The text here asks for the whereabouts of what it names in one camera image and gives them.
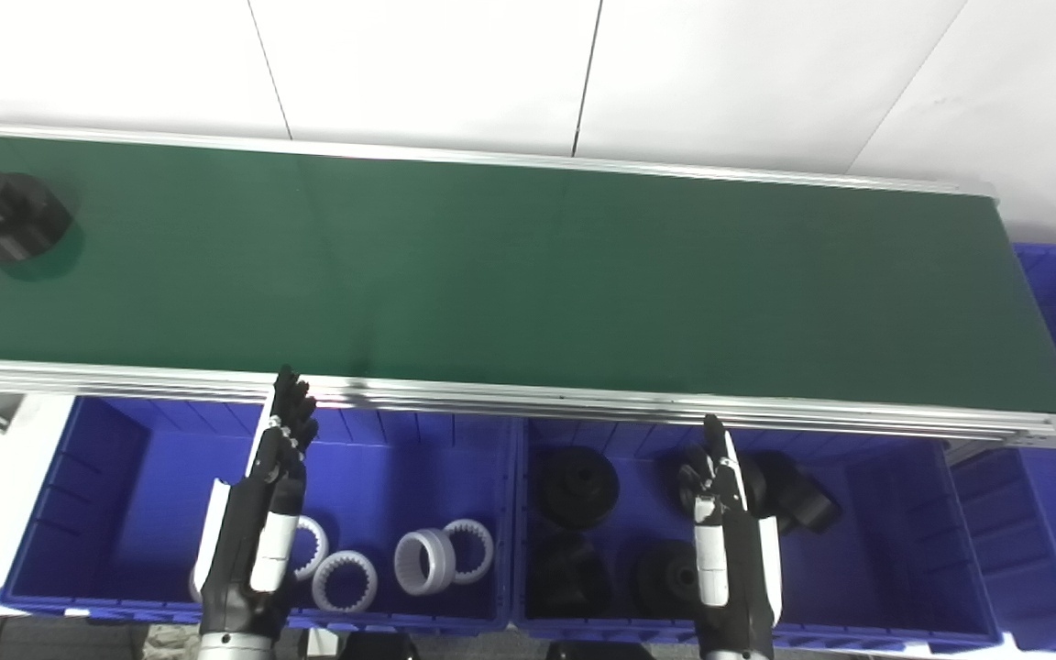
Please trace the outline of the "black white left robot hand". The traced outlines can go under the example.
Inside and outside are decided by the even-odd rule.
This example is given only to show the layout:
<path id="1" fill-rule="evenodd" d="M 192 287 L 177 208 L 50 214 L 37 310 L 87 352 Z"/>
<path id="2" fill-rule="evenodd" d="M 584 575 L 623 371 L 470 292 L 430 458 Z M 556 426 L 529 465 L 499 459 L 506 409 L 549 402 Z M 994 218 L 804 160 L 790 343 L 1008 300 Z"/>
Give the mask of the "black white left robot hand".
<path id="1" fill-rule="evenodd" d="M 281 365 L 263 410 L 246 475 L 227 492 L 200 596 L 203 655 L 263 659 L 293 609 L 291 547 L 317 435 L 309 384 Z"/>

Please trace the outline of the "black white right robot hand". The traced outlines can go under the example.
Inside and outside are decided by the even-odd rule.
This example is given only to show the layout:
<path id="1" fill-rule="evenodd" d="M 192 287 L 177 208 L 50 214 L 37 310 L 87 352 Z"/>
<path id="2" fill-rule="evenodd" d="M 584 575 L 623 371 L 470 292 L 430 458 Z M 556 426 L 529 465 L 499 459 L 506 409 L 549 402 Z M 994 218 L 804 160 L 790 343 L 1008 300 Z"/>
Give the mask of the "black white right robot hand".
<path id="1" fill-rule="evenodd" d="M 700 607 L 693 622 L 703 659 L 772 659 L 781 614 L 778 525 L 766 506 L 763 473 L 736 450 L 713 414 L 677 473 L 693 522 Z"/>

